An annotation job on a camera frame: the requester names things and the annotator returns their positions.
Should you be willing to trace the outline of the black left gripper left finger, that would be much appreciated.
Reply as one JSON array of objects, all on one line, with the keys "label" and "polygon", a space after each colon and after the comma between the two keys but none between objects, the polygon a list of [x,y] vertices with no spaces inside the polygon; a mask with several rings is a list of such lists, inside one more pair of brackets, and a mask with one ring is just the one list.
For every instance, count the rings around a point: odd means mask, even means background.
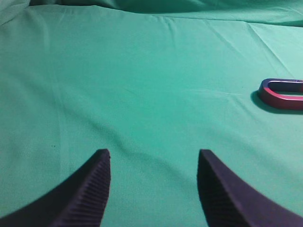
[{"label": "black left gripper left finger", "polygon": [[2,227],[99,227],[109,198],[111,160],[97,150],[77,171],[34,202],[0,219]]}]

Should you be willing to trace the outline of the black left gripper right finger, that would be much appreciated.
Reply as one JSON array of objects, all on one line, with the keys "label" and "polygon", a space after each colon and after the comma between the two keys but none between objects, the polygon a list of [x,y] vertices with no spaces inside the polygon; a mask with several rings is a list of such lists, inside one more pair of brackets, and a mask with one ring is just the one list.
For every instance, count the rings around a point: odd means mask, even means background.
[{"label": "black left gripper right finger", "polygon": [[197,189],[210,227],[301,227],[303,218],[259,193],[211,150],[199,152]]}]

